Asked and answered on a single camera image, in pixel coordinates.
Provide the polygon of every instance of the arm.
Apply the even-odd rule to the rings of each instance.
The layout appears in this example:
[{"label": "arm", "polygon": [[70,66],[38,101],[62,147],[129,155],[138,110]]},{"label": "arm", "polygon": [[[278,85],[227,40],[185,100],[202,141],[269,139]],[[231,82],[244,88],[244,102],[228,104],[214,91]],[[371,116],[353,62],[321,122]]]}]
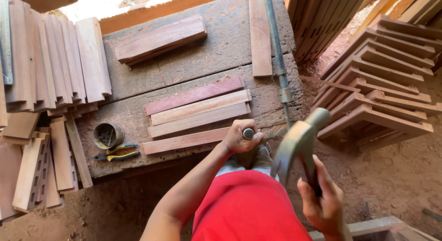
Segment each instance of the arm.
[{"label": "arm", "polygon": [[326,241],[352,241],[343,216],[344,193],[332,181],[318,157],[313,155],[313,159],[322,197],[317,198],[313,188],[299,178],[297,186],[302,196],[302,211],[307,220],[323,233]]},{"label": "arm", "polygon": [[[246,128],[256,133],[251,140],[242,136]],[[158,202],[141,241],[179,241],[181,228],[198,209],[221,166],[232,154],[249,151],[257,145],[263,137],[257,132],[255,120],[235,120],[225,139]]]}]

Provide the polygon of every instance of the hand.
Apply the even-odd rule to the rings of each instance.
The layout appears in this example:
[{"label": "hand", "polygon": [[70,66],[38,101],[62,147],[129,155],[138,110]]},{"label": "hand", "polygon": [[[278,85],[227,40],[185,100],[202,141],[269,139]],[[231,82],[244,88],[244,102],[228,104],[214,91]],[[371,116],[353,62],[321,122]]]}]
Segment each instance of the hand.
[{"label": "hand", "polygon": [[343,219],[342,190],[336,186],[324,164],[313,155],[322,197],[316,197],[310,185],[298,181],[298,190],[302,196],[302,210],[307,220],[324,234],[326,240],[344,240],[346,224]]},{"label": "hand", "polygon": [[[250,140],[243,137],[243,131],[247,128],[251,128],[255,132],[255,135]],[[264,134],[258,132],[255,120],[235,120],[233,121],[232,127],[230,127],[227,136],[221,143],[224,144],[225,148],[227,148],[231,154],[243,153],[251,150],[251,148],[257,145],[263,137]]]}]

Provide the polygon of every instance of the metal ruler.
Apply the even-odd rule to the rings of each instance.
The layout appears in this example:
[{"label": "metal ruler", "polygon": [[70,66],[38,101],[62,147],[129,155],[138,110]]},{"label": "metal ruler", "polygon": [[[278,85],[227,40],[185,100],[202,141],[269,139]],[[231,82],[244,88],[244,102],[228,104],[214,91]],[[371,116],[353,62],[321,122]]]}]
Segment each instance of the metal ruler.
[{"label": "metal ruler", "polygon": [[12,85],[11,32],[9,26],[9,0],[0,0],[0,56],[3,70],[3,83]]}]

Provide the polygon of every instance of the dirt floor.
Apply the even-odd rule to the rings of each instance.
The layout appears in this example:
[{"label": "dirt floor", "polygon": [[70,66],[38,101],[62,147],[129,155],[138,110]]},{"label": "dirt floor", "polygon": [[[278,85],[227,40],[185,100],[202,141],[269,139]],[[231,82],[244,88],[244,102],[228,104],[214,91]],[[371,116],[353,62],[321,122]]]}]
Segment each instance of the dirt floor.
[{"label": "dirt floor", "polygon": [[[318,61],[300,65],[299,73],[318,78],[345,48],[350,34],[370,9],[357,14]],[[442,102],[442,78],[426,82],[428,87],[419,89],[430,94],[434,102]],[[304,83],[304,118],[318,88],[318,84]],[[346,133],[316,142],[315,154],[345,193],[347,223],[366,220],[364,200],[376,197],[385,213],[430,235],[442,234],[442,225],[422,214],[424,207],[440,211],[442,206],[441,118],[428,120],[434,126],[434,134],[368,153],[358,152],[351,135]],[[279,142],[280,138],[270,142],[274,150]],[[186,162],[180,166],[67,194],[66,207],[61,210],[36,210],[4,223],[0,227],[0,241],[139,240],[157,202],[206,154],[185,157]],[[287,191],[296,214],[310,231],[314,228],[302,214],[301,196],[296,188],[298,177],[295,171],[290,175]],[[190,240],[191,224],[192,220],[182,230],[182,240]]]}]

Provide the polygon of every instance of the hammer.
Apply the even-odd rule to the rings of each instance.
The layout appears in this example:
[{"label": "hammer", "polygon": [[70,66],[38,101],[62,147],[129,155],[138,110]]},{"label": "hammer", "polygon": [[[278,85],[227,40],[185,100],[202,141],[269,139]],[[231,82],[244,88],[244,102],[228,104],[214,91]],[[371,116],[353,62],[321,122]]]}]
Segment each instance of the hammer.
[{"label": "hammer", "polygon": [[316,165],[313,161],[313,143],[316,132],[327,124],[331,117],[328,110],[316,108],[304,122],[297,121],[285,134],[270,171],[272,177],[278,174],[279,181],[284,187],[287,186],[290,166],[297,157],[304,167],[307,182],[315,191],[315,195],[317,197],[322,196],[316,174]]}]

